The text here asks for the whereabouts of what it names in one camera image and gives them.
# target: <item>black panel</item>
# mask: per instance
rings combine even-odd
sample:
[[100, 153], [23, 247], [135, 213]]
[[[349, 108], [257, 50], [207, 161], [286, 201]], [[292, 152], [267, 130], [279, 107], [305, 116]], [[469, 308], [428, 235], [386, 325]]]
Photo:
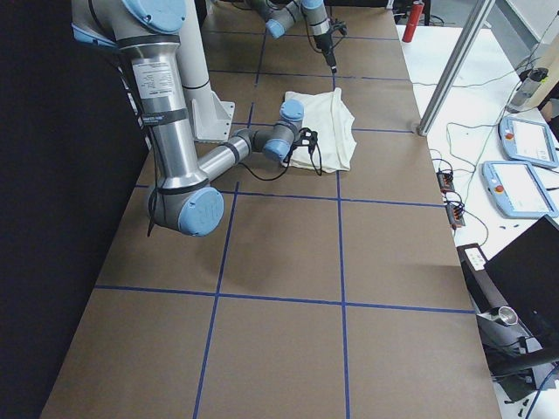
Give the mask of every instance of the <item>black panel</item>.
[[71, 2], [2, 2], [0, 417], [38, 417], [147, 153]]
[[486, 263], [491, 280], [534, 334], [559, 332], [558, 255], [559, 228], [544, 216]]

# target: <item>blue-framed device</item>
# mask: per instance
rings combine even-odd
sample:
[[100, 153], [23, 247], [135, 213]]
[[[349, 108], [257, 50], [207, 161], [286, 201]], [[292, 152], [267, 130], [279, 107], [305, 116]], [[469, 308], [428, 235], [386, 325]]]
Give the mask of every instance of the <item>blue-framed device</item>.
[[543, 168], [559, 167], [553, 134], [548, 124], [505, 116], [499, 124], [501, 144], [508, 157]]
[[486, 161], [482, 175], [489, 193], [505, 216], [559, 216], [559, 210], [528, 161]]

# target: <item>black monitor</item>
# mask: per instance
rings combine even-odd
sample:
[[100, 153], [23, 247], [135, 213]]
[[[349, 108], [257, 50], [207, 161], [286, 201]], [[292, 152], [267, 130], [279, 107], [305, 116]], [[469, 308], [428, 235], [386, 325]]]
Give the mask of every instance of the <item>black monitor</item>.
[[543, 216], [486, 263], [505, 300], [544, 346], [558, 344], [559, 226]]

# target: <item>device screen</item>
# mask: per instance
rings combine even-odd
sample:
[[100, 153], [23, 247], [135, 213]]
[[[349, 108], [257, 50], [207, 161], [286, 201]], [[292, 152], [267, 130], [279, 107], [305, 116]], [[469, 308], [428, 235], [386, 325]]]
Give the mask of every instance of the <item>device screen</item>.
[[512, 122], [516, 154], [532, 159], [551, 161], [544, 127], [519, 120], [513, 120]]
[[551, 210], [528, 166], [495, 164], [493, 167], [514, 211], [549, 212]]

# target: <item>dark wall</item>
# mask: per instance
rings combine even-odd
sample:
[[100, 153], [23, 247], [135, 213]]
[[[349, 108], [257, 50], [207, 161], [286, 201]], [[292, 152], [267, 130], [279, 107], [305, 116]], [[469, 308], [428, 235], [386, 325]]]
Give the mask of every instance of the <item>dark wall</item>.
[[3, 1], [0, 417], [38, 417], [147, 153], [71, 2]]

